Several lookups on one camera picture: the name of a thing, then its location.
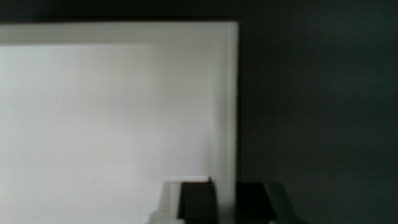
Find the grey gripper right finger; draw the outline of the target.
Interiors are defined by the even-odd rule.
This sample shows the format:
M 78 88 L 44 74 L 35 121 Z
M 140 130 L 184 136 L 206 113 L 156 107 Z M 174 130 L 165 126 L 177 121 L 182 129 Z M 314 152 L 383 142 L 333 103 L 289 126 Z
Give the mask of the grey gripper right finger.
M 236 224 L 309 224 L 298 218 L 278 183 L 238 183 L 234 221 Z

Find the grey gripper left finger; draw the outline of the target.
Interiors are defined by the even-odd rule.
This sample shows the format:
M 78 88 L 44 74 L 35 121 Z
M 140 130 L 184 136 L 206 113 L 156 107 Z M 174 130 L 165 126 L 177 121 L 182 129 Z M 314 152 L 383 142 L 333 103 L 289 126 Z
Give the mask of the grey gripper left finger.
M 150 213 L 147 224 L 218 224 L 211 181 L 163 184 L 158 209 Z

